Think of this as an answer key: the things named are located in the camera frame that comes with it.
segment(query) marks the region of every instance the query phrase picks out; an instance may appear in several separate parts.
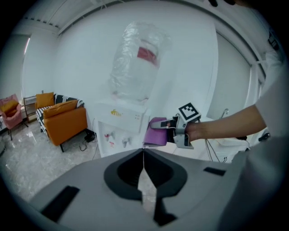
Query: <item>striped sofa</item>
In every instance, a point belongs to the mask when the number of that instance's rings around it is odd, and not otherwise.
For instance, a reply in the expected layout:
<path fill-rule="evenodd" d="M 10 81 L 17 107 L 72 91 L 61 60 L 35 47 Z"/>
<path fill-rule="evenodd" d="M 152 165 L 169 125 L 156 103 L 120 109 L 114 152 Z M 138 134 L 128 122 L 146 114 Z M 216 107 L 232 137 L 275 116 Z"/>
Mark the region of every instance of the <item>striped sofa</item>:
<path fill-rule="evenodd" d="M 79 108 L 81 106 L 84 106 L 84 102 L 80 99 L 75 99 L 75 98 L 71 98 L 71 97 L 67 97 L 67 96 L 63 96 L 63 95 L 58 95 L 58 94 L 54 94 L 54 103 L 63 103 L 66 101 L 70 101 L 70 100 L 77 100 L 77 106 L 76 108 Z M 43 112 L 45 109 L 49 108 L 51 106 L 47 106 L 47 107 L 42 107 L 42 108 L 38 108 L 36 110 L 36 116 L 37 116 L 37 120 L 40 123 L 40 131 L 44 132 L 46 135 L 47 134 L 47 130 L 46 127 L 44 125 L 44 118 L 43 118 Z"/>

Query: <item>purple cloth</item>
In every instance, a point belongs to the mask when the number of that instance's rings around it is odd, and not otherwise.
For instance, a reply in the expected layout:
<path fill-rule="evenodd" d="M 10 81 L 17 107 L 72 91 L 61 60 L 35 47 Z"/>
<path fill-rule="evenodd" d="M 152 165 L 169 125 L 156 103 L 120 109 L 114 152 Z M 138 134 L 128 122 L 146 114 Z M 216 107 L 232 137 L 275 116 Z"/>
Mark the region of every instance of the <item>purple cloth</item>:
<path fill-rule="evenodd" d="M 155 117 L 149 122 L 148 130 L 144 137 L 144 145 L 148 146 L 166 146 L 167 145 L 167 130 L 166 129 L 152 129 L 151 123 L 163 121 L 167 118 Z"/>

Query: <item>faucet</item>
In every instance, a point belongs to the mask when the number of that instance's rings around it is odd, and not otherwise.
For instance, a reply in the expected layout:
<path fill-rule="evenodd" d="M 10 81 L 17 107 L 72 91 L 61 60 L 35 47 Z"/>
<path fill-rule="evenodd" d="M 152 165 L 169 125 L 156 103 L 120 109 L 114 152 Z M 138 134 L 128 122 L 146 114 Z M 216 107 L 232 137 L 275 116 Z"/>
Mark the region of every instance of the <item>faucet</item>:
<path fill-rule="evenodd" d="M 222 119 L 222 118 L 223 118 L 223 116 L 225 115 L 225 113 L 226 113 L 226 115 L 227 115 L 227 114 L 228 114 L 228 112 L 229 112 L 229 109 L 228 109 L 228 108 L 226 108 L 226 109 L 223 111 L 223 113 L 222 113 L 222 115 L 221 115 L 220 119 Z"/>

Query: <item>red label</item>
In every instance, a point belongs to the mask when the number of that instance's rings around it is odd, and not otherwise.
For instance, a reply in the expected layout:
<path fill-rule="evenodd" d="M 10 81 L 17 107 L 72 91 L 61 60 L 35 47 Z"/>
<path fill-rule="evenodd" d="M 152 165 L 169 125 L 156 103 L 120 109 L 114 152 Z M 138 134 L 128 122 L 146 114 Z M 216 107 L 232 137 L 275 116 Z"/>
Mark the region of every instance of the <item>red label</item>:
<path fill-rule="evenodd" d="M 137 57 L 147 60 L 148 62 L 151 62 L 153 65 L 157 65 L 157 57 L 153 52 L 151 52 L 148 49 L 145 49 L 143 47 L 139 48 L 139 53 L 137 54 Z"/>

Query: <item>small table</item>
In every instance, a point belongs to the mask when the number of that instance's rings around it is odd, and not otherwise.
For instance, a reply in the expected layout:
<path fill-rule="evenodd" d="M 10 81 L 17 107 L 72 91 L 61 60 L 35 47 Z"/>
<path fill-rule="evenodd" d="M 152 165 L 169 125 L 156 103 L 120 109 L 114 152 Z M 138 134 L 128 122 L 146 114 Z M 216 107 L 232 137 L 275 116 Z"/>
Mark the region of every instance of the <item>small table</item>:
<path fill-rule="evenodd" d="M 23 98 L 25 114 L 27 118 L 27 122 L 31 123 L 37 119 L 36 117 L 36 96 L 25 97 Z"/>

